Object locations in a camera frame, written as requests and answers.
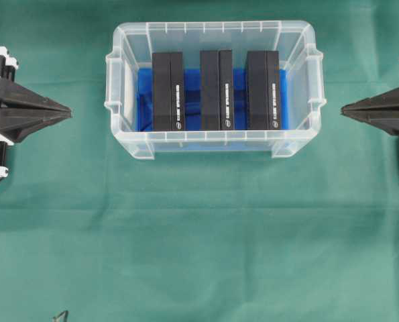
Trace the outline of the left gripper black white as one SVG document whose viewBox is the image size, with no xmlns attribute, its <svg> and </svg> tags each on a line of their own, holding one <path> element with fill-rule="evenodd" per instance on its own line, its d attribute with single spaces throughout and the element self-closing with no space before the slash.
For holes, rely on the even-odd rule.
<svg viewBox="0 0 399 322">
<path fill-rule="evenodd" d="M 71 109 L 48 97 L 43 97 L 15 82 L 17 60 L 8 49 L 0 46 L 0 177 L 7 177 L 5 166 L 7 148 L 24 141 L 26 137 L 45 127 L 71 118 Z"/>
</svg>

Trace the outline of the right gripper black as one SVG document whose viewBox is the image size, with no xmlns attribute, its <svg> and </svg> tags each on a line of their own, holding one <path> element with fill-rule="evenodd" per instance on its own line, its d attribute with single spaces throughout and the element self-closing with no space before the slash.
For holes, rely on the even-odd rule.
<svg viewBox="0 0 399 322">
<path fill-rule="evenodd" d="M 346 117 L 374 126 L 392 136 L 399 136 L 399 110 L 379 111 L 391 109 L 399 109 L 399 87 L 345 105 L 341 112 Z"/>
</svg>

